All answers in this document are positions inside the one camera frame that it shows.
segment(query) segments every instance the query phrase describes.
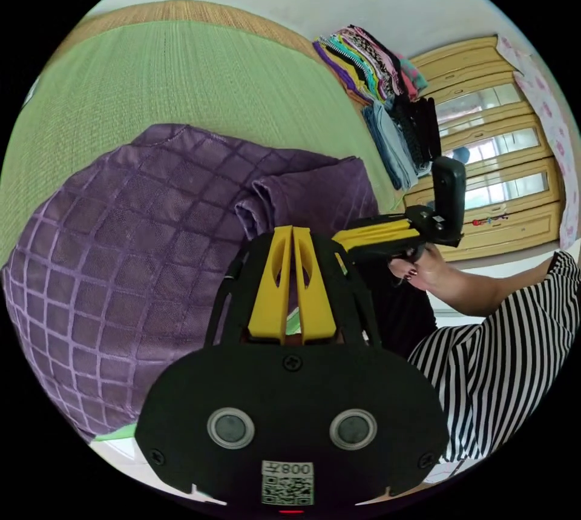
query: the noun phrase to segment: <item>purple quilted cloth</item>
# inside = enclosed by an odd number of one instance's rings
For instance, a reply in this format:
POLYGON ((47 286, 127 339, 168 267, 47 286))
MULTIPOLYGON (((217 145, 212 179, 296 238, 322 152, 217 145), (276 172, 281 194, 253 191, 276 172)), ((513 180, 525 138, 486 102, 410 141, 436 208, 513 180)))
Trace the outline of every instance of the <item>purple quilted cloth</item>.
POLYGON ((90 441, 135 423, 160 373, 201 348, 246 235, 332 235, 376 214, 359 159, 155 125, 34 212, 2 269, 8 311, 42 387, 90 441))

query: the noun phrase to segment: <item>finger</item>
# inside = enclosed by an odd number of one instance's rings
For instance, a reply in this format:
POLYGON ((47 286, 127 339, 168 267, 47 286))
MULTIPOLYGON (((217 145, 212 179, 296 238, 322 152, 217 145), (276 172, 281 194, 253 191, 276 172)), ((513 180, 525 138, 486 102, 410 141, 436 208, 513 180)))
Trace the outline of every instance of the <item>finger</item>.
POLYGON ((404 278, 408 275, 415 275, 418 273, 414 264, 405 260, 392 260, 389 264, 389 269, 397 278, 404 278))

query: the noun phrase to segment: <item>green cloth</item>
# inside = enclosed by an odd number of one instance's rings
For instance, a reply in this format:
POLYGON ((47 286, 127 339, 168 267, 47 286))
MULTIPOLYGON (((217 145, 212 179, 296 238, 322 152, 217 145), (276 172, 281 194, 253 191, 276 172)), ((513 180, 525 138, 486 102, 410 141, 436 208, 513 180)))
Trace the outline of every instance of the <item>green cloth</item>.
POLYGON ((61 56, 22 109, 0 176, 0 265, 34 210, 73 173, 156 123, 355 155, 366 164, 381 212, 395 201, 371 135, 325 66, 234 28, 128 25, 61 56))

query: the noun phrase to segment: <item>black and white stripes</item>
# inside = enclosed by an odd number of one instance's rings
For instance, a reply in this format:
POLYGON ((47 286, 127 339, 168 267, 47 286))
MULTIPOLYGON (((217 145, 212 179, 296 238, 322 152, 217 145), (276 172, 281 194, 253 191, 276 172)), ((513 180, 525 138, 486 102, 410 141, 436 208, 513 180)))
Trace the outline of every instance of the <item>black and white stripes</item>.
POLYGON ((438 391, 450 443, 441 461, 481 459, 518 430, 551 387, 581 323, 581 269, 557 252, 546 279, 482 324, 445 327, 409 362, 438 391))

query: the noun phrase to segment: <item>hand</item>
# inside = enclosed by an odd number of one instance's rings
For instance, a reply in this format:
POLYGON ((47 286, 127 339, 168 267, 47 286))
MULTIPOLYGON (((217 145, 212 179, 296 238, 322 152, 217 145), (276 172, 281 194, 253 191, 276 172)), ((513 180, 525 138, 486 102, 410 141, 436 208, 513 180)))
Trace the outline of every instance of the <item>hand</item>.
POLYGON ((424 253, 414 264, 407 260, 392 260, 389 269, 396 278, 406 279, 418 290, 430 290, 438 283, 446 270, 446 262, 438 248, 431 243, 425 245, 424 253))

